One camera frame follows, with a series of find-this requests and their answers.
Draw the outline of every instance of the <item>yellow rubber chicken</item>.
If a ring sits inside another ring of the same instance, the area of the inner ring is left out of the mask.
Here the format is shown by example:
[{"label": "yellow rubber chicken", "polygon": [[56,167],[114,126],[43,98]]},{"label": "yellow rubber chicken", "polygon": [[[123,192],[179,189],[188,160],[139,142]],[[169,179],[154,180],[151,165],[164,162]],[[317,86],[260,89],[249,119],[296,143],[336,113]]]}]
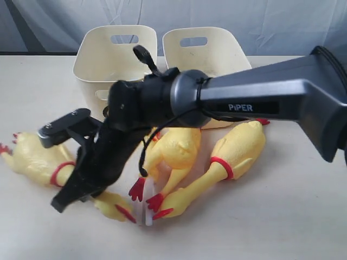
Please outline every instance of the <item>yellow rubber chicken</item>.
[{"label": "yellow rubber chicken", "polygon": [[245,174],[264,148],[262,125],[268,123],[267,120],[259,119],[235,126],[216,143],[207,172],[186,188],[169,194],[153,220],[181,215],[208,188],[221,180],[237,180]]},{"label": "yellow rubber chicken", "polygon": [[[70,177],[75,159],[65,145],[44,148],[36,134],[14,134],[16,144],[12,151],[0,144],[0,154],[9,167],[43,186],[62,187]],[[93,199],[94,206],[107,218],[136,222],[132,207],[118,194],[103,192]]]},{"label": "yellow rubber chicken", "polygon": [[[157,212],[164,198],[190,172],[193,167],[201,141],[201,130],[197,128],[168,128],[168,132],[156,141],[146,153],[144,168],[156,182],[159,177],[157,169],[161,161],[172,168],[170,178],[164,188],[148,199],[148,208]],[[142,201],[145,178],[140,177],[129,191],[132,200]]]}]

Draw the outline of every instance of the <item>basket handle hole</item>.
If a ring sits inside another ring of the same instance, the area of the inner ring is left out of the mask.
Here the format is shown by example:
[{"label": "basket handle hole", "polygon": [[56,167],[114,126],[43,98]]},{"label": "basket handle hole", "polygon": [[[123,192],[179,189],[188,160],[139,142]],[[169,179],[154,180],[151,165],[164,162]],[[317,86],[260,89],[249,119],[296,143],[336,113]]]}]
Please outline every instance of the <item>basket handle hole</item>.
[{"label": "basket handle hole", "polygon": [[137,35],[112,35],[111,42],[113,44],[129,44],[129,43],[138,43],[139,37]]},{"label": "basket handle hole", "polygon": [[183,38],[179,42],[179,45],[181,45],[181,47],[204,46],[206,44],[207,44],[206,37]]}]

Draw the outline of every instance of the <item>table surface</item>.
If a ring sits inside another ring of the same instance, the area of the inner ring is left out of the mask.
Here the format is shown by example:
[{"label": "table surface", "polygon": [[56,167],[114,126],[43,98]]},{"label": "table surface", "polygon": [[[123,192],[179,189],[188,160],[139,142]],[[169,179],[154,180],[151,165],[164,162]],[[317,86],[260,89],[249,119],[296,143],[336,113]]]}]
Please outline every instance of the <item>table surface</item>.
[{"label": "table surface", "polygon": [[[291,58],[249,60],[257,67]],[[72,73],[74,59],[0,56],[1,142],[85,107]],[[158,63],[163,67],[162,57]],[[203,132],[209,149],[201,160],[227,131]],[[59,214],[50,206],[57,190],[36,186],[0,159],[0,259],[346,259],[343,153],[325,162],[292,122],[273,121],[265,133],[264,152],[241,179],[217,184],[180,217],[152,227],[107,219],[89,202]],[[136,150],[111,191],[126,197],[138,158]]]}]

